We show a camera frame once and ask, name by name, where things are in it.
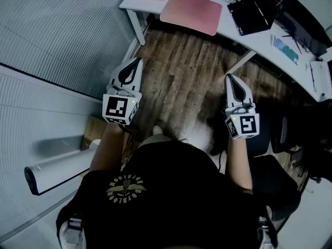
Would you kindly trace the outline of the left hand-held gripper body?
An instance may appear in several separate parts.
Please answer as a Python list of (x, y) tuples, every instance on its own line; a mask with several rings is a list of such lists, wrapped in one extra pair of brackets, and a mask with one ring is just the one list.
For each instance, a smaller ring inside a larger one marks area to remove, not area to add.
[(109, 85), (107, 93), (103, 95), (102, 116), (108, 123), (129, 125), (139, 108), (141, 98), (140, 92)]

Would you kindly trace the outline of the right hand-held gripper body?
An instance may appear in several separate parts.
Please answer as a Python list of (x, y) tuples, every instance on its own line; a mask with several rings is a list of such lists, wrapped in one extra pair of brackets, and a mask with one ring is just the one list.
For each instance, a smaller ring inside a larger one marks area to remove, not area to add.
[(259, 134), (260, 117), (254, 103), (227, 108), (225, 113), (225, 124), (233, 140), (249, 139)]

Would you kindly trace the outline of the pink desk mat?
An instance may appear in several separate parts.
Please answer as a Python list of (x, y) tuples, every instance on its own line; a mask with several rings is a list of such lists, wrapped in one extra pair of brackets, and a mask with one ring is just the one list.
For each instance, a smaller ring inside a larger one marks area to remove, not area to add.
[(214, 36), (222, 5), (210, 0), (168, 0), (160, 20)]

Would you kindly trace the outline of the person's right forearm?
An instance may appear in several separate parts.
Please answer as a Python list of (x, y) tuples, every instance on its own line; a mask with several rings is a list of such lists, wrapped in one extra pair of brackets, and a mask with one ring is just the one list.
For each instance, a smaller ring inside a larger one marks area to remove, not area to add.
[(245, 139), (229, 139), (225, 174), (244, 193), (253, 193)]

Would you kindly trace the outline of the person's left forearm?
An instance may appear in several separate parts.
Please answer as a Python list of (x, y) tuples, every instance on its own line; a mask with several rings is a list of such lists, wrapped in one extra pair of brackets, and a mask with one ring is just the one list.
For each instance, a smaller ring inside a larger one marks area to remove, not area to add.
[(109, 123), (91, 162), (89, 171), (119, 172), (125, 133), (119, 125)]

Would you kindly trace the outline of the cardboard box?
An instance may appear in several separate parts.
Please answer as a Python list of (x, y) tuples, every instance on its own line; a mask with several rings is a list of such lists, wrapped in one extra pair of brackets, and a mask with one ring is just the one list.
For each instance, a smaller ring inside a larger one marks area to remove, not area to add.
[(92, 141), (101, 139), (107, 123), (96, 117), (90, 116), (85, 129), (85, 133), (81, 143), (81, 151), (87, 150)]

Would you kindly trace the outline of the white desk leg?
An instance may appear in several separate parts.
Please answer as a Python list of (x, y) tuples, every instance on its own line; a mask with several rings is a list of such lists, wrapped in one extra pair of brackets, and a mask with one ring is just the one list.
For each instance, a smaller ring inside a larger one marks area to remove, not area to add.
[(127, 14), (128, 14), (129, 19), (132, 23), (132, 26), (134, 28), (134, 31), (136, 33), (136, 36), (137, 36), (137, 39), (138, 39), (140, 45), (144, 46), (145, 45), (145, 38), (144, 38), (144, 35), (143, 35), (143, 32), (142, 32), (142, 29), (141, 29), (141, 26), (140, 26), (140, 23), (139, 23), (136, 12), (133, 11), (133, 10), (127, 9)]
[(239, 69), (243, 64), (245, 64), (249, 59), (251, 59), (256, 54), (253, 50), (248, 50), (246, 53), (240, 58), (240, 60), (235, 63), (230, 69), (226, 71), (227, 74), (234, 73), (237, 69)]

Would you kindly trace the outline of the olive trousers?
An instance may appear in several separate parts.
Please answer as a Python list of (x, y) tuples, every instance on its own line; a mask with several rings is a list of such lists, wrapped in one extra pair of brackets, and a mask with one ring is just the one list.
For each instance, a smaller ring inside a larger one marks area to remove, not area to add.
[(151, 143), (159, 143), (159, 142), (169, 142), (171, 141), (171, 139), (163, 134), (156, 134), (156, 135), (152, 135), (150, 137), (148, 137), (147, 139), (145, 139), (139, 147), (142, 147), (144, 145), (147, 144), (151, 144)]

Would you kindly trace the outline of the blue keyboard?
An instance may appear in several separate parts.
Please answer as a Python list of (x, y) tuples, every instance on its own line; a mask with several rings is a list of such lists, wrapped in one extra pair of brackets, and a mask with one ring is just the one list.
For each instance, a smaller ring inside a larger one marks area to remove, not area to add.
[(286, 43), (284, 43), (279, 37), (275, 35), (270, 35), (271, 46), (279, 50), (286, 57), (288, 57), (294, 64), (298, 65), (299, 55)]

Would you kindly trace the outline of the black office chair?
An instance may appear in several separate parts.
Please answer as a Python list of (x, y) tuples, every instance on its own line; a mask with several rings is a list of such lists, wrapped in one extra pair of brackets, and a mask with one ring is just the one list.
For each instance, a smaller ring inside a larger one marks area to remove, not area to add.
[(271, 117), (259, 114), (260, 132), (247, 139), (247, 153), (253, 180), (253, 193), (272, 211), (272, 220), (289, 217), (299, 207), (301, 193), (297, 183), (282, 168), (273, 155), (268, 155)]

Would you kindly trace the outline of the black swivel chair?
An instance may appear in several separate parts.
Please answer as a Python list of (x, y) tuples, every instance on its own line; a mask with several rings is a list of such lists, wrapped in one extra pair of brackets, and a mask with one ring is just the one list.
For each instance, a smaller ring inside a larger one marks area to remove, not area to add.
[(300, 147), (293, 152), (293, 166), (301, 167), (317, 183), (332, 183), (332, 99), (308, 106), (292, 107), (283, 119), (290, 142)]

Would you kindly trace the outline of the black laptop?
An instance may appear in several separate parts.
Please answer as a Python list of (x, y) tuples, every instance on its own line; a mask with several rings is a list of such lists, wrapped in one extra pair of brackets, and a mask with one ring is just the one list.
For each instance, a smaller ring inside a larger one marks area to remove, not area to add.
[(228, 9), (241, 36), (271, 29), (278, 10), (273, 0), (241, 0)]

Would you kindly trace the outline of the white flat box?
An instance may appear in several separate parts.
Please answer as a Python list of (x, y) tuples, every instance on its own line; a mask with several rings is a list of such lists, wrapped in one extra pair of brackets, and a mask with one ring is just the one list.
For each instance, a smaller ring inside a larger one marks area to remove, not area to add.
[(332, 99), (332, 80), (328, 63), (325, 61), (310, 61), (314, 92), (319, 101)]

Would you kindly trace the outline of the white cylindrical appliance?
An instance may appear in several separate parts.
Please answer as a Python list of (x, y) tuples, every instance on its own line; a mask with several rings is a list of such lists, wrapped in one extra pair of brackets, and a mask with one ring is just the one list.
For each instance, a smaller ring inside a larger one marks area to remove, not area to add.
[(24, 176), (33, 195), (40, 196), (73, 179), (90, 168), (96, 148), (24, 168)]

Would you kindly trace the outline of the dark tilted monitor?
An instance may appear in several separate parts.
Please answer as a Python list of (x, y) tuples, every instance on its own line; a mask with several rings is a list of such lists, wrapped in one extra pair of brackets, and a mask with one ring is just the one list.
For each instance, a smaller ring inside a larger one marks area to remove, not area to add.
[(293, 17), (286, 10), (279, 10), (275, 22), (299, 47), (317, 57), (327, 53), (327, 49), (332, 46), (324, 29), (310, 14), (295, 13)]

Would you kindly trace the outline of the black printed t-shirt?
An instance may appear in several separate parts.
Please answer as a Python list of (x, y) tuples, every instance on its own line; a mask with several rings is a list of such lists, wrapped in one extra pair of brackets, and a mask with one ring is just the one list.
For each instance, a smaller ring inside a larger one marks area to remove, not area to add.
[(259, 249), (278, 244), (265, 206), (183, 142), (137, 149), (119, 172), (92, 171), (60, 211), (63, 249)]

